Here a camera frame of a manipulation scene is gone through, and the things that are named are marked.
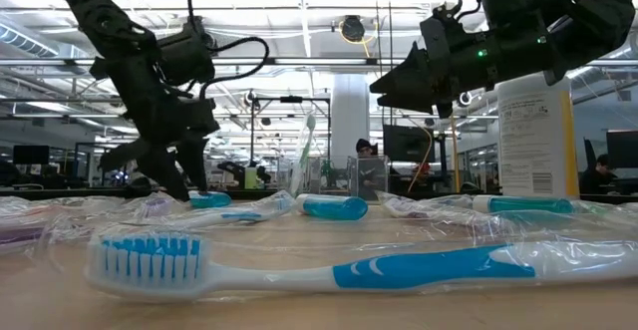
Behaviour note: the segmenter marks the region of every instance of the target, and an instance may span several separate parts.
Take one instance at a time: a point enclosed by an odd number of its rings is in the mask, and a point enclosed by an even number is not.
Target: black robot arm
[[[452,113],[460,94],[543,71],[548,84],[625,42],[633,0],[477,0],[489,30],[467,33],[458,10],[440,7],[421,23],[427,50],[370,86],[380,106]]]
[[[205,83],[214,77],[211,50],[201,19],[189,17],[180,33],[156,40],[153,32],[133,22],[112,0],[66,0],[79,28],[102,57],[91,69],[96,79],[111,78],[140,137],[103,155],[110,170],[137,160],[146,176],[165,186],[172,196],[188,194],[177,160],[190,180],[206,190],[202,152],[204,137],[219,129],[212,100],[191,100],[176,86]],[[175,146],[176,155],[167,147]]]

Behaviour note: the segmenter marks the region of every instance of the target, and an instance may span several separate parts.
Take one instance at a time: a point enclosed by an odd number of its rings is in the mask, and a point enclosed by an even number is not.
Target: table surface
[[[207,236],[217,241],[214,261],[271,269],[321,266],[388,253],[393,244],[412,242],[418,250],[431,251],[463,247],[467,241],[462,230],[386,217],[376,206],[358,223],[289,214],[256,225],[216,227]],[[456,233],[443,237],[444,232]],[[196,303],[131,303],[86,285],[84,248],[83,242],[53,245],[36,256],[38,261],[23,252],[0,257],[1,328],[636,328],[632,314],[638,305],[638,281],[633,280],[401,295],[224,291]]]

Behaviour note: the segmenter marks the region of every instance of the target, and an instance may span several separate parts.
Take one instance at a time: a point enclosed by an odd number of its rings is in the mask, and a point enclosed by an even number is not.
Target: computer monitor
[[[420,163],[428,154],[428,163],[435,161],[434,131],[419,127],[383,125],[383,153],[393,162]]]
[[[47,165],[49,146],[13,146],[14,165]]]
[[[638,168],[638,131],[607,132],[607,154],[612,168]]]

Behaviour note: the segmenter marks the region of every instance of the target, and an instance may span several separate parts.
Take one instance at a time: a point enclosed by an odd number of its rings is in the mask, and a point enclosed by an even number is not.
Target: blue and white toothbrush
[[[195,300],[213,290],[405,291],[438,284],[581,282],[638,275],[636,243],[523,242],[438,253],[383,255],[302,270],[253,270],[209,261],[194,234],[94,235],[85,275],[108,293],[145,301]]]

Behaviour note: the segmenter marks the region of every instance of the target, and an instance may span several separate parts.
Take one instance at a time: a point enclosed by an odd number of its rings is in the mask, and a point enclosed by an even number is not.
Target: desk
[[[423,241],[423,223],[386,219],[376,206],[358,224],[290,214],[253,226],[218,227],[214,260],[228,265],[300,268],[376,254],[346,244]],[[251,246],[272,246],[255,251]],[[281,252],[275,246],[290,246]],[[296,246],[308,247],[300,251]],[[429,242],[424,250],[458,246]],[[635,329],[638,281],[573,286],[467,290],[431,295],[219,292],[194,304],[132,304],[89,288],[84,245],[51,254],[55,273],[22,254],[0,257],[3,329]]]

